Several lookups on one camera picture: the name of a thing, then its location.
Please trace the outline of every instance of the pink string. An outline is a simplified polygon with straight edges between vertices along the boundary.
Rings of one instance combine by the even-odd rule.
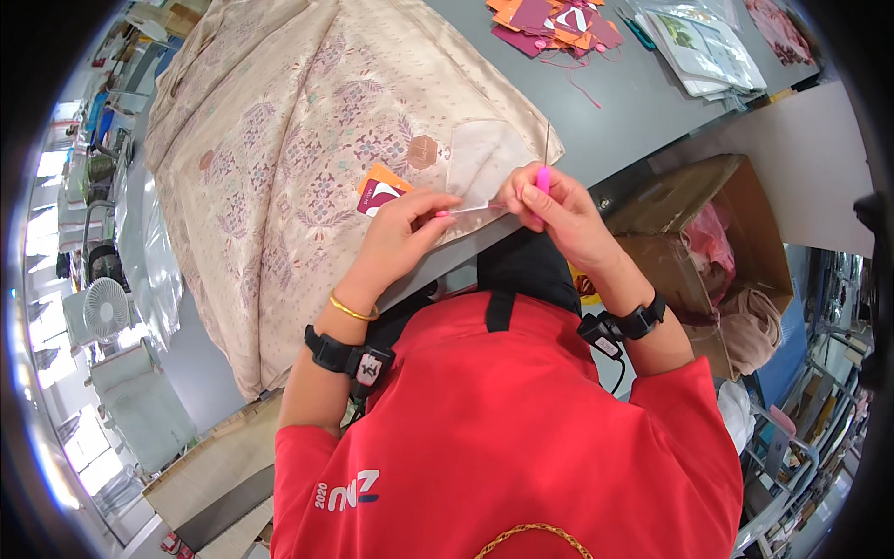
[[[590,96],[590,94],[586,92],[586,89],[580,87],[577,83],[574,82],[574,80],[571,79],[572,71],[577,70],[578,68],[585,68],[590,64],[590,51],[586,52],[585,57],[586,57],[586,60],[584,59],[584,56],[580,57],[580,59],[578,60],[579,64],[577,66],[565,66],[562,64],[557,64],[555,62],[550,62],[549,59],[544,59],[544,58],[541,58],[540,62],[542,62],[543,64],[549,64],[550,66],[564,68],[565,69],[565,79],[568,80],[568,83],[570,83],[574,89],[576,89],[576,90],[580,91],[581,93],[583,93],[584,95],[586,95],[586,98],[589,99],[590,103],[593,103],[593,106],[595,106],[597,109],[601,109],[601,108],[603,108],[603,106],[600,105],[599,103],[596,103],[596,100],[593,99]]]
[[[608,56],[606,56],[605,53],[599,53],[599,54],[602,55],[603,58],[604,58],[605,60],[607,60],[607,61],[609,61],[609,62],[611,62],[611,63],[613,63],[613,64],[616,63],[616,62],[620,62],[620,58],[621,58],[620,45],[618,45],[618,59],[617,59],[617,60],[612,60],[611,58],[609,58]]]

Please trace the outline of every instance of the beige comforter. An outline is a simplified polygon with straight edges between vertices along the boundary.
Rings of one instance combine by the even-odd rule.
[[[544,149],[543,116],[419,0],[217,0],[157,86],[147,167],[249,401],[284,383],[357,254],[373,163],[474,205]],[[551,140],[549,160],[563,151]]]

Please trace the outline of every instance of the black wrist strap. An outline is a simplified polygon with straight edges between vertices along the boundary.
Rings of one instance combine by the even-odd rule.
[[[379,375],[394,363],[394,351],[391,349],[341,343],[329,335],[317,335],[313,325],[304,329],[304,343],[318,366],[356,378],[365,386],[372,386]]]
[[[615,325],[615,329],[621,336],[629,340],[638,340],[644,335],[652,332],[655,323],[664,323],[664,311],[667,309],[667,303],[660,293],[655,292],[655,298],[648,307],[640,305],[636,310],[625,317],[616,317],[606,312]]]
[[[655,292],[655,298],[648,307],[640,305],[625,317],[616,317],[607,310],[599,313],[598,317],[586,313],[578,326],[578,334],[606,356],[619,360],[623,355],[620,342],[625,339],[638,340],[652,332],[656,323],[664,322],[666,309],[664,298]]]

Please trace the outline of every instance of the red t-shirt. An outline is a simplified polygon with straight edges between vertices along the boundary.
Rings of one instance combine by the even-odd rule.
[[[489,293],[417,313],[368,414],[342,440],[276,434],[272,556],[474,557],[544,522],[594,557],[729,557],[742,508],[738,457],[705,358],[598,384],[580,319],[518,296],[488,333]],[[540,530],[491,557],[580,557]]]

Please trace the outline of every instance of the pink tool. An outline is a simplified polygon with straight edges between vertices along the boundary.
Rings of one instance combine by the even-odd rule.
[[[550,149],[550,121],[546,121],[546,145],[544,146],[544,164],[540,165],[540,168],[537,169],[537,188],[540,189],[544,194],[549,195],[550,193],[550,168],[546,164],[546,157],[549,155]],[[543,218],[540,216],[536,216],[537,219],[543,221]]]

